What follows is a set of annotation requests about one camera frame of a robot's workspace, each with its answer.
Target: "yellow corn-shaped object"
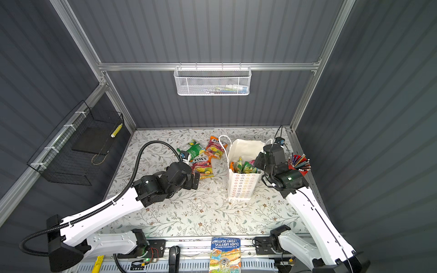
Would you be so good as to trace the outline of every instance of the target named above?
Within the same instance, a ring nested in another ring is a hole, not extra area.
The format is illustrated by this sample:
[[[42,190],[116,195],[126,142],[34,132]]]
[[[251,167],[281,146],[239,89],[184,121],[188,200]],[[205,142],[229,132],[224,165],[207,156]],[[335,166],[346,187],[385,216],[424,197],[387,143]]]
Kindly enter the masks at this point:
[[[91,271],[91,273],[99,273],[100,267],[102,266],[103,257],[105,257],[105,255],[97,257],[96,263],[94,264],[93,271]]]
[[[111,134],[111,137],[112,137],[112,138],[115,138],[115,136],[116,136],[116,135],[118,134],[118,132],[121,130],[122,126],[123,126],[123,124],[121,123],[121,124],[117,127],[117,129],[115,129],[115,130],[112,132],[112,134]]]

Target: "floral tablecloth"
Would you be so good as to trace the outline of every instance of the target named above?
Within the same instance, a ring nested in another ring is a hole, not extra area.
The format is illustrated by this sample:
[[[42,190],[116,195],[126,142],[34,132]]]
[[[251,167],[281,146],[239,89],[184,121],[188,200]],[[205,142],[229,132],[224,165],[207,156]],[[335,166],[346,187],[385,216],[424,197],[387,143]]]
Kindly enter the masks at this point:
[[[239,138],[266,142],[273,138],[276,130],[245,128],[136,131],[107,198],[120,192],[129,181],[138,151],[148,141],[162,140],[174,148],[181,147],[191,139],[206,146],[211,135],[228,135],[232,141]],[[283,137],[291,150],[285,131]],[[150,145],[142,154],[136,179],[164,170],[175,160],[176,157],[166,146]],[[172,198],[130,213],[103,227],[101,232],[119,233],[141,228],[147,237],[259,235],[268,234],[271,229],[284,224],[289,225],[296,233],[308,232],[294,208],[279,192],[265,187],[261,181],[249,201],[229,201],[225,156],[220,160],[213,159],[212,167],[215,177],[201,180],[197,190],[181,189]]]

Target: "bag handle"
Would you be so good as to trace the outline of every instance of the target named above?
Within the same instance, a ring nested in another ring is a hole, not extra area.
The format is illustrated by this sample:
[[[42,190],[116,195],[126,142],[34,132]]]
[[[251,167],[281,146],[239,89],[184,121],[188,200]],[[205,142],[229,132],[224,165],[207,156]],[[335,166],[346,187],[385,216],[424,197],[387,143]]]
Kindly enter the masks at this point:
[[[222,136],[223,136],[223,137],[226,137],[227,139],[229,139],[229,147],[231,147],[231,145],[232,145],[232,141],[231,141],[231,139],[229,138],[229,136],[227,136],[227,135],[221,135],[221,136],[218,137],[218,141],[219,141],[221,147],[223,148],[223,150],[225,151],[226,159],[228,160],[228,168],[229,168],[229,157],[228,157],[228,153],[226,152],[226,148],[223,146],[222,141],[220,140],[220,138],[221,138]]]

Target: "gift bag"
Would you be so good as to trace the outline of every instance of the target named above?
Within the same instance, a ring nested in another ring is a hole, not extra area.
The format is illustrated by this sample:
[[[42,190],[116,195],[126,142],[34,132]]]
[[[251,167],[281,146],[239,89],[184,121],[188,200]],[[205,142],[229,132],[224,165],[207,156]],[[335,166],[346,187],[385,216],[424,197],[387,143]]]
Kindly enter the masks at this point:
[[[226,152],[220,140],[226,137],[229,140],[229,153]],[[229,165],[232,161],[237,161],[240,157],[244,162],[257,158],[258,154],[263,151],[264,142],[256,140],[237,139],[233,143],[227,135],[221,135],[218,138],[220,145],[225,150],[226,159],[228,160],[228,198],[234,200],[249,200],[255,190],[255,185],[261,179],[262,173],[234,173]]]

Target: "blue book cover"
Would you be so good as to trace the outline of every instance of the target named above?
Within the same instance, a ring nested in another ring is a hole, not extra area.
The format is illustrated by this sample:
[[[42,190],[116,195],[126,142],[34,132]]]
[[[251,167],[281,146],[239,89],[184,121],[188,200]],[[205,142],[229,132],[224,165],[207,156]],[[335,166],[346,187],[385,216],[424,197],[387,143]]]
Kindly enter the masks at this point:
[[[213,237],[209,273],[241,272],[241,241],[238,238]]]

